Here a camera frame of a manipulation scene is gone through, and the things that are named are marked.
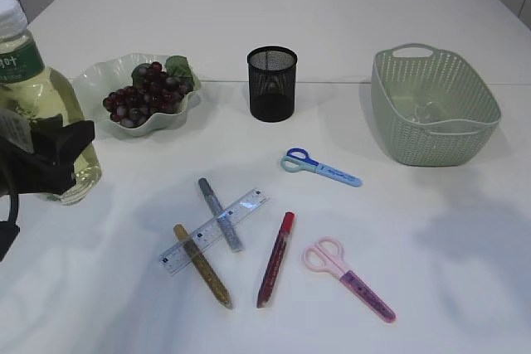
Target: pink scissors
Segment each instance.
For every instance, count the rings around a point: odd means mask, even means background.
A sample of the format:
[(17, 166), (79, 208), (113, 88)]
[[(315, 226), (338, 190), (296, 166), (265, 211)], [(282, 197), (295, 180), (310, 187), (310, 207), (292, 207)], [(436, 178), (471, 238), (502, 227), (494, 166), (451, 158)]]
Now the pink scissors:
[[(323, 243), (328, 242), (336, 247), (337, 253), (330, 253)], [(322, 264), (314, 264), (310, 254), (319, 257)], [(324, 236), (314, 244), (308, 246), (302, 254), (302, 260), (306, 267), (316, 273), (327, 272), (339, 279), (341, 284), (345, 285), (348, 290), (358, 296), (367, 304), (383, 321), (393, 322), (397, 319), (395, 313), (381, 300), (351, 269), (343, 260), (343, 245), (330, 236)]]

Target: clear plastic ruler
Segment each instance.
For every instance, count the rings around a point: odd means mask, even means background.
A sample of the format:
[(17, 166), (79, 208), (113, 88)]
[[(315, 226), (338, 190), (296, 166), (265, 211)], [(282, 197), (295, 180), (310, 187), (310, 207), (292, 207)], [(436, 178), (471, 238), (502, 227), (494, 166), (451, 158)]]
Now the clear plastic ruler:
[[(231, 222), (232, 226), (236, 227), (241, 221), (256, 211), (268, 200), (269, 198), (264, 195), (264, 192), (261, 189), (254, 188), (225, 209), (223, 213), (213, 217), (191, 232), (188, 240), (193, 240), (200, 250), (199, 253), (202, 253), (223, 236), (222, 230), (217, 224), (217, 219), (226, 217)], [(183, 247), (188, 240), (178, 242), (158, 257), (159, 263), (171, 275), (175, 275), (179, 270), (192, 261)]]

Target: blue scissors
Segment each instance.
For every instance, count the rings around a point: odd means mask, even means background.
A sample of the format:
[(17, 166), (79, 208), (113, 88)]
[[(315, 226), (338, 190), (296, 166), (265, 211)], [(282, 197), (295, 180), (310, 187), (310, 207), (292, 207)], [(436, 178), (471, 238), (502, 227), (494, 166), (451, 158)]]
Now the blue scissors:
[[(304, 157), (300, 158), (296, 156), (296, 153), (301, 153)], [(309, 157), (308, 151), (303, 148), (292, 148), (288, 153), (280, 160), (280, 165), (287, 172), (300, 172), (301, 170), (307, 170), (309, 172), (320, 174), (336, 180), (338, 182), (344, 182), (353, 187), (360, 187), (362, 181), (354, 176), (351, 176), (345, 172), (341, 172), (338, 169), (334, 169), (331, 166), (325, 165), (324, 163), (319, 163), (314, 159)]]

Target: bottle label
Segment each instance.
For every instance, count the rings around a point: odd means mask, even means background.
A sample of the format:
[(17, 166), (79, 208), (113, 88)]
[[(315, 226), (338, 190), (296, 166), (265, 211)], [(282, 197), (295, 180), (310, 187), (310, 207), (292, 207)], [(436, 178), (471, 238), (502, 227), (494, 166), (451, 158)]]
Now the bottle label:
[(27, 153), (33, 153), (30, 124), (16, 112), (0, 108), (0, 136)]
[(32, 78), (44, 70), (34, 41), (10, 53), (0, 54), (0, 83), (16, 83)]

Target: fruit bowl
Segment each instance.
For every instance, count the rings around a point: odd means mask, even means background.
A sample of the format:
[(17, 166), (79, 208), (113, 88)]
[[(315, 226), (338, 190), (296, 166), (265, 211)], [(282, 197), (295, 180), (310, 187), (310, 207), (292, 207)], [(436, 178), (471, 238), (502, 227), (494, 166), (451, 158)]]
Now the fruit bowl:
[(96, 127), (115, 136), (143, 136), (157, 129), (165, 129), (178, 120), (186, 119), (190, 99), (201, 87), (201, 82), (192, 73), (193, 91), (187, 93), (178, 105), (174, 114), (156, 113), (136, 128), (127, 129), (110, 120), (110, 113), (104, 108), (102, 101), (110, 92), (131, 85), (131, 72), (142, 63), (158, 61), (161, 64), (168, 56), (133, 53), (114, 60), (94, 64), (72, 81), (74, 91), (86, 119), (93, 120)]

